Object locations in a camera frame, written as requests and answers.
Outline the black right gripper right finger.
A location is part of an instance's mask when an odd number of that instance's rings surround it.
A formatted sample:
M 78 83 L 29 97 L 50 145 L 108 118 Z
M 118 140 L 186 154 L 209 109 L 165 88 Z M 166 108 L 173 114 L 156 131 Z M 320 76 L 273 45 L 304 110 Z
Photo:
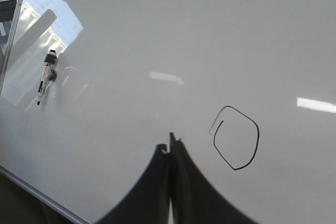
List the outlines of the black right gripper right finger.
M 255 223 L 210 184 L 172 132 L 170 155 L 174 223 Z

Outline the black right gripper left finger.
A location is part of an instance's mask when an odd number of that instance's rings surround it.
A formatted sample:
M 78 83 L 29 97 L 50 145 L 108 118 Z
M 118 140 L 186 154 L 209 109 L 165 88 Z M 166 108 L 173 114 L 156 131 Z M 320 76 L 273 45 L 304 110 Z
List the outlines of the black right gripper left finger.
M 167 146 L 158 144 L 133 188 L 97 223 L 168 223 L 170 168 Z

